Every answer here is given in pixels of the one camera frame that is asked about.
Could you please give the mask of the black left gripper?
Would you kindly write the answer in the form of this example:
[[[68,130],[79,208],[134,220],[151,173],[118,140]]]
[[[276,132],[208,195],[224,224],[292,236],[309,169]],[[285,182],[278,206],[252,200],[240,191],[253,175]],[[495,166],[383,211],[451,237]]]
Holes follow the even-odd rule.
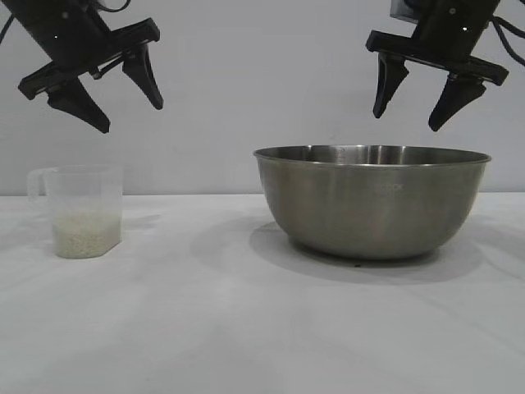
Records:
[[[159,40],[153,19],[111,30],[92,1],[9,1],[7,9],[51,59],[19,83],[27,99],[47,90],[51,108],[109,132],[109,118],[76,77],[100,79],[110,69],[102,64],[122,62],[153,107],[163,109],[148,53],[148,44]]]

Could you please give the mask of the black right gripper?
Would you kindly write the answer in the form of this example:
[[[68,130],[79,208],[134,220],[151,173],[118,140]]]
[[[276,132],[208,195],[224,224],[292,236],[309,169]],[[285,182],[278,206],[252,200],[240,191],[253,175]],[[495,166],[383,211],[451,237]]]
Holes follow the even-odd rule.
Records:
[[[472,56],[498,1],[392,1],[390,16],[415,24],[404,37],[373,30],[366,48],[378,53],[377,93],[372,113],[380,118],[409,74],[405,60],[448,71],[428,119],[438,131],[453,115],[484,94],[483,81],[502,85],[509,72]]]

